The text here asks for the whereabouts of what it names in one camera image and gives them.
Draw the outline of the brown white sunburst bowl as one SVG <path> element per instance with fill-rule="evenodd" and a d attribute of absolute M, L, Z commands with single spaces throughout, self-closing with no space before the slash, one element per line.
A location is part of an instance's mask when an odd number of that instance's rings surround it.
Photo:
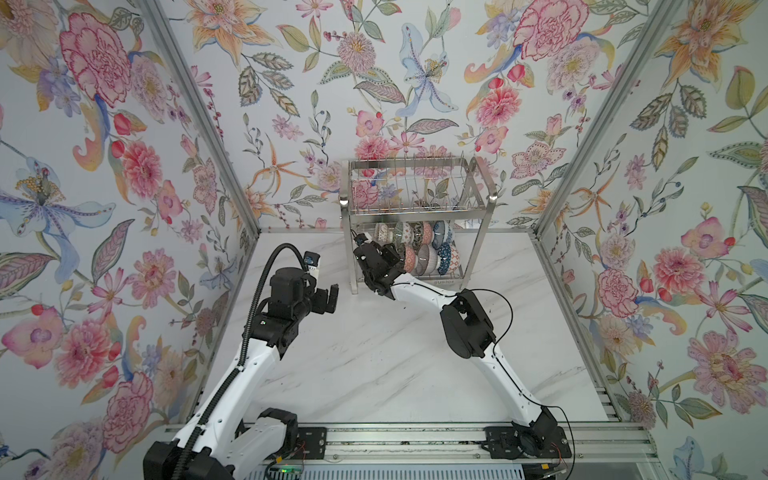
<path fill-rule="evenodd" d="M 380 245 L 395 244 L 401 242 L 401 232 L 397 224 L 377 223 L 374 229 L 374 239 Z"/>

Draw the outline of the purple striped bowl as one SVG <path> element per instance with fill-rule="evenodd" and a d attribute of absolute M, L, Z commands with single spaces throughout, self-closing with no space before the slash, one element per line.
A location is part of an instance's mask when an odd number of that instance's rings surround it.
<path fill-rule="evenodd" d="M 437 269 L 439 260 L 440 256 L 431 244 L 422 245 L 418 251 L 417 275 L 432 275 Z"/>

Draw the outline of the blue triangle pattern bowl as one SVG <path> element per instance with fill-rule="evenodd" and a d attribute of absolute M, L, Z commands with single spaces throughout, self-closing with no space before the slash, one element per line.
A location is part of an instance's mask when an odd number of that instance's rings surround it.
<path fill-rule="evenodd" d="M 454 243 L 443 243 L 437 253 L 440 260 L 437 272 L 440 276 L 453 274 L 461 265 L 460 253 Z"/>

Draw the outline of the blue white floral bowl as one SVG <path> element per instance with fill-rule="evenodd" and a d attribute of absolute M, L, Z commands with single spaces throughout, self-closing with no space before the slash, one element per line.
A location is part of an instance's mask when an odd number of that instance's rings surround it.
<path fill-rule="evenodd" d="M 453 240 L 453 228 L 449 221 L 438 220 L 433 224 L 432 246 L 435 249 L 441 248 L 444 244 L 449 245 Z"/>

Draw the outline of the grey green pattern bowl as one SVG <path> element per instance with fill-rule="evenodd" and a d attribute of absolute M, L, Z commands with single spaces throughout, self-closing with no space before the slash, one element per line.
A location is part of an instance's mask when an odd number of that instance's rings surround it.
<path fill-rule="evenodd" d="M 423 237 L 423 228 L 419 222 L 403 222 L 401 228 L 401 240 L 403 244 L 418 247 Z"/>

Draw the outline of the green leaf pattern bowl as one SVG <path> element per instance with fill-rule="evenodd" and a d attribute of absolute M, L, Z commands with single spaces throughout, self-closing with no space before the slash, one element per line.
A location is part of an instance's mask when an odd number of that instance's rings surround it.
<path fill-rule="evenodd" d="M 434 229 L 430 222 L 422 221 L 421 224 L 421 245 L 431 245 L 434 238 Z"/>

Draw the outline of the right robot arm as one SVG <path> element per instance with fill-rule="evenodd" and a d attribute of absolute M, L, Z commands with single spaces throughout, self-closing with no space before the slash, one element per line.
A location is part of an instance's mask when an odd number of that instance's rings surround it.
<path fill-rule="evenodd" d="M 560 425 L 553 414 L 562 407 L 534 398 L 500 351 L 493 322 L 474 289 L 449 291 L 406 272 L 392 244 L 379 244 L 365 234 L 354 238 L 353 255 L 365 285 L 379 296 L 417 306 L 440 317 L 446 343 L 458 357 L 471 361 L 503 401 L 511 422 L 488 426 L 481 448 L 493 459 L 575 457 L 569 421 Z"/>

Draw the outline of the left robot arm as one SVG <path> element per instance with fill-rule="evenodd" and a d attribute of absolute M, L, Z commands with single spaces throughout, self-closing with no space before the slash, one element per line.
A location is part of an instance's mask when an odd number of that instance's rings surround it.
<path fill-rule="evenodd" d="M 168 442 L 156 442 L 143 459 L 146 479 L 245 479 L 264 462 L 299 449 L 296 414 L 276 407 L 252 423 L 244 417 L 263 378 L 285 356 L 310 314 L 332 314 L 339 287 L 317 285 L 312 269 L 284 267 L 270 292 L 248 315 L 240 351 L 229 373 L 189 422 Z"/>

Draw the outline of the steel two-tier dish rack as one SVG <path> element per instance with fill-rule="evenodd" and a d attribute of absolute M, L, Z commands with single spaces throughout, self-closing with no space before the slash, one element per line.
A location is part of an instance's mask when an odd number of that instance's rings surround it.
<path fill-rule="evenodd" d="M 414 275 L 439 286 L 465 288 L 478 259 L 499 199 L 489 168 L 477 157 L 414 157 L 355 160 L 342 167 L 341 219 L 351 291 L 356 294 L 363 274 L 354 255 L 358 234 L 374 237 L 377 223 L 449 221 L 461 265 L 451 275 Z"/>

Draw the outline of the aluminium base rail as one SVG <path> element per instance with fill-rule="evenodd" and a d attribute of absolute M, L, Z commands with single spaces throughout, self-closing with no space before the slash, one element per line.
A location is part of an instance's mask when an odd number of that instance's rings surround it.
<path fill-rule="evenodd" d="M 528 456 L 508 440 L 502 447 L 486 437 L 507 423 L 304 423 L 293 444 L 309 463 L 654 463 L 657 448 L 637 423 L 571 422 L 565 437 L 549 442 L 545 455 Z"/>

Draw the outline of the left aluminium frame post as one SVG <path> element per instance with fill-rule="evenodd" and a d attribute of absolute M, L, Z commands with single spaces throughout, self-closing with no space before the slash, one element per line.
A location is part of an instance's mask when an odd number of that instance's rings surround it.
<path fill-rule="evenodd" d="M 215 165 L 219 168 L 224 185 L 229 189 L 231 198 L 245 228 L 254 237 L 260 234 L 255 216 L 246 199 L 243 188 L 239 184 L 232 163 L 226 152 L 214 120 L 207 113 L 204 96 L 201 94 L 190 67 L 175 38 L 169 19 L 159 1 L 139 0 L 137 2 L 153 38 L 159 45 L 162 54 L 167 57 L 170 70 L 177 83 L 183 99 L 189 105 L 190 116 L 198 127 L 201 137 L 209 148 Z"/>

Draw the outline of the aluminium frame post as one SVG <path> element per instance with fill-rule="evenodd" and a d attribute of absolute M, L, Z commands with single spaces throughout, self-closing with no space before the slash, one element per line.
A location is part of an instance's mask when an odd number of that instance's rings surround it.
<path fill-rule="evenodd" d="M 581 172 L 586 167 L 602 137 L 609 129 L 619 108 L 629 97 L 638 75 L 652 55 L 656 42 L 667 28 L 670 18 L 678 9 L 679 7 L 675 5 L 675 1 L 662 0 L 658 1 L 651 11 L 646 25 L 641 29 L 637 41 L 630 50 L 622 73 L 618 76 L 614 86 L 609 90 L 605 100 L 597 110 L 593 125 L 588 129 L 584 140 L 578 146 L 558 188 L 551 197 L 544 213 L 537 221 L 536 227 L 531 230 L 535 239 L 541 240 L 547 231 L 554 227 L 556 217 L 563 208 Z"/>
<path fill-rule="evenodd" d="M 201 137 L 209 148 L 215 165 L 219 168 L 224 185 L 229 189 L 231 198 L 245 228 L 254 237 L 260 234 L 255 216 L 246 199 L 243 188 L 239 184 L 232 163 L 226 152 L 214 120 L 207 113 L 204 96 L 201 94 L 190 67 L 175 38 L 169 19 L 159 1 L 139 0 L 137 2 L 153 38 L 159 45 L 162 54 L 167 57 L 170 70 L 177 83 L 183 99 L 189 105 L 190 116 L 198 127 Z"/>

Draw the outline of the right aluminium frame post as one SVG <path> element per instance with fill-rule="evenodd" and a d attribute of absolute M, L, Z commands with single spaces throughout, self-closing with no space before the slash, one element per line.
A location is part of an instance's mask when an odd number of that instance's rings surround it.
<path fill-rule="evenodd" d="M 609 90 L 605 100 L 597 110 L 593 125 L 588 129 L 584 140 L 578 146 L 558 188 L 551 197 L 544 213 L 537 221 L 536 227 L 531 230 L 535 239 L 541 240 L 547 231 L 554 227 L 556 217 L 563 208 L 581 172 L 586 167 L 602 137 L 609 129 L 619 108 L 629 97 L 638 75 L 652 55 L 656 42 L 667 28 L 670 18 L 678 9 L 679 7 L 675 5 L 675 1 L 662 0 L 658 1 L 651 11 L 646 25 L 641 29 L 637 41 L 630 50 L 622 73 L 618 76 L 614 86 Z"/>

